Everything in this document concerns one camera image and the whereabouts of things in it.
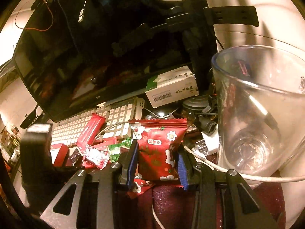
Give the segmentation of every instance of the barcode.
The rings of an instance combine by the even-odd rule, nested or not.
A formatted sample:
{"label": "barcode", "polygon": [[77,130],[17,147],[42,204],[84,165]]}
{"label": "barcode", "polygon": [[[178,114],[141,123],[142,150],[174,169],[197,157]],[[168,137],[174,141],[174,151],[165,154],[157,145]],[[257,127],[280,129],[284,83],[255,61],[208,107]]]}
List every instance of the barcode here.
{"label": "barcode", "polygon": [[159,101],[159,100],[163,100],[163,99],[166,99],[166,98],[168,98],[168,97],[171,97],[171,93],[167,93],[167,94],[165,94],[165,95],[160,95],[160,96],[158,96],[158,97],[155,97],[153,100],[154,100],[155,102],[157,102],[157,101]]}

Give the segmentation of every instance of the computer monitor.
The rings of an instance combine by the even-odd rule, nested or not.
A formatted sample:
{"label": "computer monitor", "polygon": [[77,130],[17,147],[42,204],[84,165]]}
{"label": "computer monitor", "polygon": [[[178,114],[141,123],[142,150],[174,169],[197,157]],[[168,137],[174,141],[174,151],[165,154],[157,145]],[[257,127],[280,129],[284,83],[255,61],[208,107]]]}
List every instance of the computer monitor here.
{"label": "computer monitor", "polygon": [[[41,2],[25,28],[52,26],[43,32],[23,30],[14,64],[33,98],[54,122],[144,91],[151,76],[186,64],[192,67],[182,32],[161,30],[148,37],[143,35],[145,30],[137,31],[143,23],[149,28],[164,24],[174,5],[155,0],[48,0],[52,24],[51,13]],[[130,47],[134,40],[139,44]],[[125,51],[116,51],[118,42]],[[215,39],[210,45],[216,49]]]}

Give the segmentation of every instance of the glass rim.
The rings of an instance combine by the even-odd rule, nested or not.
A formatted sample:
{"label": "glass rim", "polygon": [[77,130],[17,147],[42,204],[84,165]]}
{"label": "glass rim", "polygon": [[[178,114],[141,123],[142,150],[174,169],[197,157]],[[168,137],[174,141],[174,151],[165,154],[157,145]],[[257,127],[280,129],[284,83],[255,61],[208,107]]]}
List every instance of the glass rim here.
{"label": "glass rim", "polygon": [[261,48],[272,48],[272,49],[280,50],[280,51],[282,51],[284,53],[287,53],[289,55],[295,56],[296,58],[299,58],[305,64],[305,60],[301,59],[297,55],[295,55],[295,54],[293,54],[291,52],[288,52],[286,50],[283,50],[283,49],[280,49],[280,48],[276,48],[276,47],[273,47],[273,46],[251,44],[251,45],[234,46],[234,47],[230,47],[230,48],[221,50],[218,53],[215,53],[214,56],[211,59],[212,68],[214,70],[216,70],[216,71],[219,71],[223,75],[225,75],[227,77],[230,77],[231,79],[234,79],[235,81],[237,81],[239,83],[242,83],[243,85],[251,87],[253,89],[265,90],[265,91],[270,91],[270,92],[276,92],[276,93],[280,93],[280,94],[284,94],[284,95],[291,95],[291,96],[300,96],[300,97],[301,96],[305,96],[305,94],[300,94],[300,93],[296,93],[296,92],[286,91],[286,90],[283,90],[283,89],[276,89],[276,88],[272,88],[272,87],[264,85],[264,84],[259,84],[259,83],[254,83],[254,82],[247,82],[246,80],[242,80],[240,78],[237,78],[235,76],[230,75],[230,73],[228,73],[227,71],[225,71],[225,70],[223,70],[222,68],[219,67],[219,65],[217,64],[216,60],[217,60],[217,58],[219,57],[220,54],[223,54],[223,53],[225,53],[225,52],[227,52],[229,50],[235,49],[235,48],[244,48],[244,47],[261,47]]}

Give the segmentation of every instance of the white flower print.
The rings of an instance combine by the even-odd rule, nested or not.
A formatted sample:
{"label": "white flower print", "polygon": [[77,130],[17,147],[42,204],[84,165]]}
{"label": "white flower print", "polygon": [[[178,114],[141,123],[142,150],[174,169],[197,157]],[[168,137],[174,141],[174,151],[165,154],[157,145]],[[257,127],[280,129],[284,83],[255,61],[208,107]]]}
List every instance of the white flower print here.
{"label": "white flower print", "polygon": [[138,175],[135,176],[135,179],[142,179],[142,175],[140,173],[138,173]]}
{"label": "white flower print", "polygon": [[172,167],[175,165],[175,161],[173,160],[173,154],[172,154],[173,149],[174,149],[174,146],[170,146],[169,150],[167,150],[167,149],[165,150],[165,154],[166,154],[165,162],[167,164],[171,164]]}
{"label": "white flower print", "polygon": [[141,123],[136,122],[133,126],[131,126],[132,130],[137,139],[142,139],[142,132],[144,132],[145,127],[141,125]]}
{"label": "white flower print", "polygon": [[167,134],[167,139],[169,141],[175,141],[177,135],[176,135],[176,132],[175,131],[170,131],[168,134]]}
{"label": "white flower print", "polygon": [[132,192],[141,193],[141,189],[142,189],[141,186],[138,185],[137,182],[135,182],[135,187],[134,187],[134,189],[132,190]]}
{"label": "white flower print", "polygon": [[174,178],[173,175],[168,175],[167,177],[160,177],[161,181],[176,181],[178,178]]}

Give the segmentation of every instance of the keyboard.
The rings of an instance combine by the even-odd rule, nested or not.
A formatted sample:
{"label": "keyboard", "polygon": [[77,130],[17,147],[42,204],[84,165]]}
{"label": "keyboard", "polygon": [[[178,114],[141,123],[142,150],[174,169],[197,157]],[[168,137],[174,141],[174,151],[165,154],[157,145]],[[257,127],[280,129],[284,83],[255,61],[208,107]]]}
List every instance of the keyboard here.
{"label": "keyboard", "polygon": [[75,145],[77,138],[88,124],[93,113],[105,117],[107,127],[117,123],[122,123],[106,130],[103,135],[100,135],[96,139],[97,142],[107,141],[114,136],[117,137],[117,139],[131,137],[132,129],[128,120],[140,120],[142,118],[143,108],[144,99],[133,97],[106,107],[102,105],[101,107],[82,111],[79,114],[62,120],[57,124],[52,134],[51,145]]}

